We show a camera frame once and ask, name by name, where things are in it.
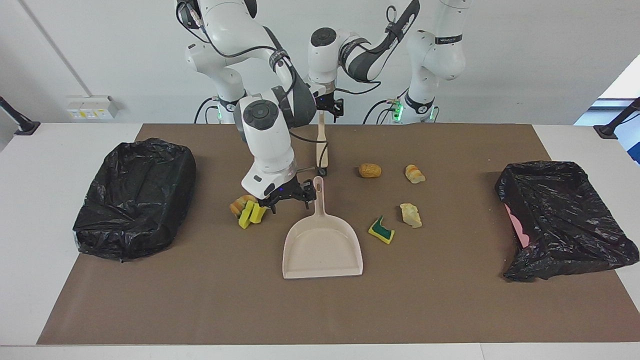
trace brown table surface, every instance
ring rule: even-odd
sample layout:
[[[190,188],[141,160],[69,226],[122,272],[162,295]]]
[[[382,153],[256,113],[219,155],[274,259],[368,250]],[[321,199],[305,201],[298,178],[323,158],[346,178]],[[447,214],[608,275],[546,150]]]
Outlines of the brown table surface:
[[[296,132],[313,137],[315,129]],[[39,344],[328,344],[640,341],[640,315],[615,272],[534,283],[501,276],[515,253],[493,186],[508,163],[549,160],[532,126],[330,126],[326,209],[360,240],[364,274],[282,279],[289,228],[312,212],[281,202],[247,230],[228,205],[252,156],[234,126],[145,125],[138,140],[188,146],[198,178],[174,244],[120,264],[80,255]],[[315,146],[293,140],[298,165]],[[383,168],[357,175],[361,163]],[[413,185],[404,167],[427,176]],[[314,174],[302,174],[311,178]],[[402,223],[412,202],[424,227]],[[367,234],[380,216],[391,245]]]

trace wall socket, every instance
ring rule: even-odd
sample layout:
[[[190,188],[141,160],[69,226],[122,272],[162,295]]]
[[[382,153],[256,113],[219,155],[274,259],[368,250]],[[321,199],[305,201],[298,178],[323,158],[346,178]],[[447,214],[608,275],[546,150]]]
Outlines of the wall socket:
[[[67,97],[67,113],[74,120],[114,120],[118,107],[108,96]]]

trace yellow object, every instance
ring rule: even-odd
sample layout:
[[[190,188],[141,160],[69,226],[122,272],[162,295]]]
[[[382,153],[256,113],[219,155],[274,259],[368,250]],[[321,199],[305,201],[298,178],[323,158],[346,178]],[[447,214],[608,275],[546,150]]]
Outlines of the yellow object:
[[[427,181],[427,178],[424,177],[420,169],[414,164],[410,164],[404,170],[404,176],[411,181],[411,184],[421,183],[423,181]]]
[[[229,210],[231,210],[231,212],[237,218],[239,218],[240,215],[242,215],[242,210],[246,208],[246,203],[249,200],[253,202],[258,202],[258,200],[256,200],[255,197],[253,197],[253,195],[245,195],[245,196],[239,197],[236,201],[234,201],[233,204],[229,205]]]
[[[246,207],[244,208],[244,210],[242,210],[242,213],[240,214],[240,219],[238,219],[238,225],[240,225],[240,227],[242,227],[243,229],[246,229],[247,227],[249,227],[249,224],[251,223],[249,221],[249,217],[251,216],[251,212],[253,211],[253,207],[254,207],[255,203],[251,200],[246,202]]]
[[[376,164],[362,164],[358,167],[358,172],[365,179],[374,179],[382,175],[382,168]]]
[[[377,237],[378,239],[382,240],[383,243],[389,245],[391,244],[391,240],[394,239],[396,231],[389,230],[382,226],[382,218],[383,217],[379,217],[376,222],[373,223],[373,225],[369,228],[369,234]]]
[[[249,217],[249,221],[252,224],[259,224],[262,222],[262,217],[264,213],[267,211],[267,208],[263,208],[258,204],[253,205],[253,210],[251,212],[251,216]]]
[[[402,221],[404,221],[408,225],[411,225],[411,227],[414,229],[422,227],[422,221],[420,220],[418,208],[416,208],[413,204],[401,204],[400,208],[402,209]]]

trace trash bag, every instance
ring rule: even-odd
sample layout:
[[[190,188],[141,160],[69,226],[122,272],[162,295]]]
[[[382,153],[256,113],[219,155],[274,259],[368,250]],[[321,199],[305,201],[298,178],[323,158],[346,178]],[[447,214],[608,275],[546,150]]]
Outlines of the trash bag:
[[[516,218],[515,228],[521,226],[529,237],[528,246],[517,241],[518,252],[504,277],[547,280],[638,262],[638,248],[625,236],[578,164],[510,164],[495,190]]]
[[[104,159],[77,216],[78,251],[126,261],[166,249],[187,215],[195,177],[187,147],[155,138],[121,143]]]

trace beige dustpan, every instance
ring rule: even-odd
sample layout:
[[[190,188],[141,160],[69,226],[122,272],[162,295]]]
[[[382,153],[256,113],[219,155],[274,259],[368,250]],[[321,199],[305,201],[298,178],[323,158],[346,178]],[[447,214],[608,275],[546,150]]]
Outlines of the beige dustpan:
[[[297,222],[282,257],[285,279],[362,275],[362,253],[353,228],[324,212],[324,181],[314,179],[316,213]]]

